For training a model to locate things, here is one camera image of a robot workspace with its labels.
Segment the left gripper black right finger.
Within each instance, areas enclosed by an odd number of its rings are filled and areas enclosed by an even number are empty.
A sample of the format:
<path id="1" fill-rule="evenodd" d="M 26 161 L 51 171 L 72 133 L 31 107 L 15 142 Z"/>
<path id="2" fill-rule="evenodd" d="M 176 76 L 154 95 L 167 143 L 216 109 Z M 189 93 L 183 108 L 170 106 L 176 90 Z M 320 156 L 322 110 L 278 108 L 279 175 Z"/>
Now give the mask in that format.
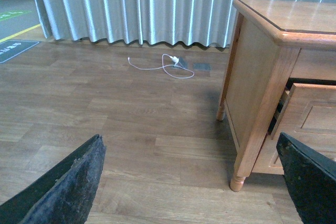
<path id="1" fill-rule="evenodd" d="M 276 145 L 289 195 L 303 223 L 335 223 L 335 161 L 285 132 Z"/>

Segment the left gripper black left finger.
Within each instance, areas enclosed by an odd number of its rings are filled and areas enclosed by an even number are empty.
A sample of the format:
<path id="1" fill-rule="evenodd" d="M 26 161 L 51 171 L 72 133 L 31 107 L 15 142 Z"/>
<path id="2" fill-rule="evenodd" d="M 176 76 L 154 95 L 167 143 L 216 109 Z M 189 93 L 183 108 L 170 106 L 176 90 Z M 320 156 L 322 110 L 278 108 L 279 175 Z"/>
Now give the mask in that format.
<path id="1" fill-rule="evenodd" d="M 97 134 L 1 205 L 1 223 L 85 223 L 104 165 Z"/>

